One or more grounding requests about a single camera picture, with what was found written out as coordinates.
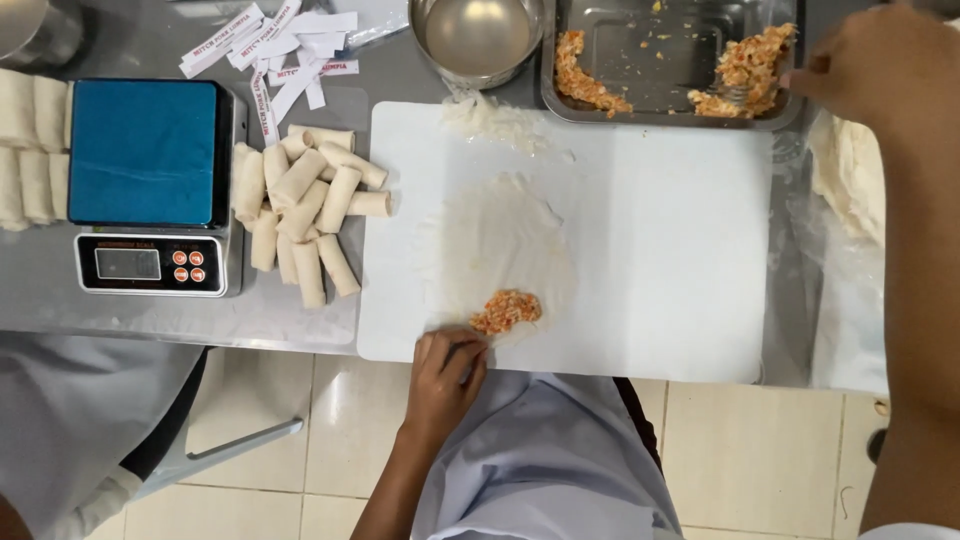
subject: digital scale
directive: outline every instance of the digital scale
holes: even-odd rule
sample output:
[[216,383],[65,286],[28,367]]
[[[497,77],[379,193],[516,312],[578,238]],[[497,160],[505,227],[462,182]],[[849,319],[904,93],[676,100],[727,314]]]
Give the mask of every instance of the digital scale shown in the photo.
[[247,105],[210,81],[74,85],[68,218],[93,294],[240,292],[244,230],[229,191]]

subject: tiled floor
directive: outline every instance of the tiled floor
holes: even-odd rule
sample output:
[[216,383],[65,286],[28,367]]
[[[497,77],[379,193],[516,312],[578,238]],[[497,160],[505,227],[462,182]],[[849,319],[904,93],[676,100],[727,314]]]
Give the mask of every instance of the tiled floor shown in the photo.
[[[299,415],[307,429],[131,504],[98,540],[346,540],[403,419],[409,366],[227,350],[212,356],[187,446]],[[847,540],[886,418],[868,396],[634,380],[687,540]]]

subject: white apron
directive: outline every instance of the white apron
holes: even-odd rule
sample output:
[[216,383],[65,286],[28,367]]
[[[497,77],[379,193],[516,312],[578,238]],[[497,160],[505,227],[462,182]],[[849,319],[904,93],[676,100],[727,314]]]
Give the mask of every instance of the white apron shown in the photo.
[[490,370],[430,469],[415,540],[678,538],[609,377]]
[[0,493],[34,538],[146,438],[203,349],[0,331]]

